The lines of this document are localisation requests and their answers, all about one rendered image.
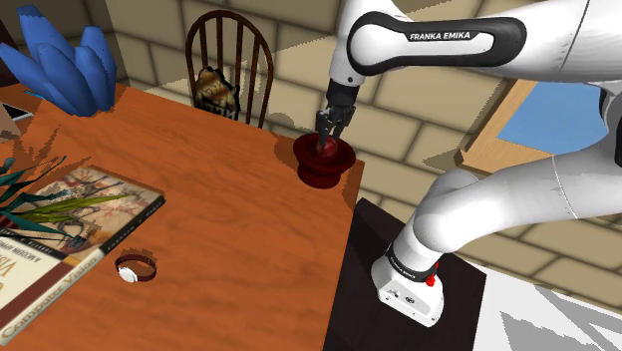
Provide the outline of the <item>dark wooden spindle chair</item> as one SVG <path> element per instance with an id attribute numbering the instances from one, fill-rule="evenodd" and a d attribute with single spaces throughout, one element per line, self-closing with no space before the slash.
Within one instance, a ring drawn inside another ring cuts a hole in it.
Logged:
<path id="1" fill-rule="evenodd" d="M 206 67 L 218 69 L 225 80 L 239 87 L 238 120 L 264 127 L 274 80 L 269 45 L 259 29 L 246 17 L 213 10 L 199 16 L 189 27 L 184 55 L 191 105 L 195 82 Z"/>

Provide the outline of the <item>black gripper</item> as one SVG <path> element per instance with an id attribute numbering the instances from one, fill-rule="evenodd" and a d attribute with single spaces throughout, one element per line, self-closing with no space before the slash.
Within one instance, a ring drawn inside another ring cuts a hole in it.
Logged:
<path id="1" fill-rule="evenodd" d="M 333 123 L 332 139 L 335 141 L 340 139 L 344 129 L 349 126 L 356 110 L 354 104 L 358 92 L 358 86 L 346 86 L 333 79 L 329 81 L 326 92 L 327 106 L 316 113 L 316 131 L 319 135 L 318 147 L 326 145 L 333 129 Z"/>

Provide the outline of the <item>orange wooden table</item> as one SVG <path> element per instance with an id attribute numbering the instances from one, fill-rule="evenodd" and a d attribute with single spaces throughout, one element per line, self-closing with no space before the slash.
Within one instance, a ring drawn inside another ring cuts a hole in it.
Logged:
<path id="1" fill-rule="evenodd" d="M 20 85 L 0 101 L 32 113 L 0 158 L 62 157 L 165 196 L 118 247 L 152 255 L 154 280 L 122 281 L 108 255 L 0 351 L 322 351 L 361 165 L 309 187 L 289 138 L 126 86 L 91 118 Z"/>

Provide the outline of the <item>blue spiky sculpture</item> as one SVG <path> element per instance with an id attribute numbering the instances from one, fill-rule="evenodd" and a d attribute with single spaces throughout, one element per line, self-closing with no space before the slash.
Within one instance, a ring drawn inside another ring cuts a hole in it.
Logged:
<path id="1" fill-rule="evenodd" d="M 115 103 L 117 66 L 98 26 L 72 46 L 32 4 L 17 9 L 28 56 L 0 44 L 0 60 L 24 86 L 72 116 L 90 117 Z"/>

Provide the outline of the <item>dark red bowl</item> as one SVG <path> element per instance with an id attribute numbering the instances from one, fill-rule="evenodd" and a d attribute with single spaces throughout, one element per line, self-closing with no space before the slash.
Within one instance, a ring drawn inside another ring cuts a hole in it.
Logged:
<path id="1" fill-rule="evenodd" d="M 293 153 L 298 162 L 297 174 L 309 186 L 331 188 L 337 185 L 341 175 L 354 165 L 356 155 L 349 144 L 337 140 L 336 154 L 330 158 L 320 157 L 316 150 L 318 138 L 318 134 L 307 134 L 294 141 Z"/>

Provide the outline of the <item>green leafy plant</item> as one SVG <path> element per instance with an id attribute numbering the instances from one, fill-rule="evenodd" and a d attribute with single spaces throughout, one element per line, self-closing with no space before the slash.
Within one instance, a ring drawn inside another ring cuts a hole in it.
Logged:
<path id="1" fill-rule="evenodd" d="M 0 187 L 5 186 L 5 189 L 0 194 L 0 229 L 19 229 L 60 234 L 62 238 L 54 238 L 54 241 L 73 240 L 74 242 L 82 242 L 83 239 L 78 235 L 71 235 L 62 229 L 47 227 L 45 223 L 73 220 L 74 218 L 68 215 L 70 210 L 127 197 L 126 194 L 83 198 L 71 197 L 73 192 L 68 188 L 53 189 L 48 194 L 35 194 L 23 191 L 24 187 L 46 176 L 65 159 L 66 157 L 62 157 L 59 161 L 52 159 L 53 165 L 32 180 L 21 180 L 21 177 L 26 171 L 35 169 L 42 164 L 11 172 L 16 159 L 9 157 L 4 160 L 0 167 Z"/>

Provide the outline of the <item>wooden framed blue panel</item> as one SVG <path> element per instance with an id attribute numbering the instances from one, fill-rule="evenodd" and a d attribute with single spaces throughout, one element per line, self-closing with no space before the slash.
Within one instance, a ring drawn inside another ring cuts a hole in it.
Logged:
<path id="1" fill-rule="evenodd" d="M 482 174 L 589 147 L 606 136 L 600 89 L 518 80 L 463 150 L 459 167 Z"/>

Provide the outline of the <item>dark robot stand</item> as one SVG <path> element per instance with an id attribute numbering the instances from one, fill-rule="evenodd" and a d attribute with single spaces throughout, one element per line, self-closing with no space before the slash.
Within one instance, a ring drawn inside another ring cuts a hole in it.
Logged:
<path id="1" fill-rule="evenodd" d="M 323 351 L 472 351 L 485 274 L 450 253 L 440 259 L 445 306 L 428 328 L 382 303 L 371 266 L 404 224 L 368 200 L 354 210 Z"/>

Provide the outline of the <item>brown patterned cushion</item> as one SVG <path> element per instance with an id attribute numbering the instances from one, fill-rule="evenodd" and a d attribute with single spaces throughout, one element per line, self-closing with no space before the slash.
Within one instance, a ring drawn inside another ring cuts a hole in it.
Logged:
<path id="1" fill-rule="evenodd" d="M 238 120 L 239 87 L 228 83 L 220 70 L 211 67 L 203 68 L 194 86 L 193 105 L 196 108 L 231 120 Z"/>

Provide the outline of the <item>book with painted cover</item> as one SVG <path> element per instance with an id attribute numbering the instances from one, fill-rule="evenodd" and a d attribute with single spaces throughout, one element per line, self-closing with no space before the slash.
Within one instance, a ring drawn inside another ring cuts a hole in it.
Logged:
<path id="1" fill-rule="evenodd" d="M 158 191 L 101 169 L 88 167 L 75 169 L 42 187 L 37 194 L 67 188 L 73 192 L 71 197 L 118 194 L 126 194 L 127 197 L 70 210 L 68 215 L 73 220 L 45 223 L 47 227 L 78 235 L 83 239 L 82 242 L 54 241 L 54 238 L 62 238 L 62 235 L 19 229 L 0 229 L 0 238 L 36 240 L 68 254 L 94 246 L 108 252 L 164 204 L 163 194 Z"/>

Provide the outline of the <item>shiny red ball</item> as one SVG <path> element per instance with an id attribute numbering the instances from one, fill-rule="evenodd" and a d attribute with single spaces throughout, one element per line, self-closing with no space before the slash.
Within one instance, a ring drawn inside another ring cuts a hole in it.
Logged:
<path id="1" fill-rule="evenodd" d="M 332 137 L 328 137 L 324 143 L 317 144 L 316 150 L 320 157 L 330 158 L 336 154 L 338 143 Z"/>

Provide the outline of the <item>white book with brown spine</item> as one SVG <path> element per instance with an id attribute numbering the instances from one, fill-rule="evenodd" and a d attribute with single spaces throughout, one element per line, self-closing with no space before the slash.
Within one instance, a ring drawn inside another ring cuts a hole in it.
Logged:
<path id="1" fill-rule="evenodd" d="M 74 254 L 36 240 L 0 238 L 0 346 L 98 264 L 97 246 Z"/>

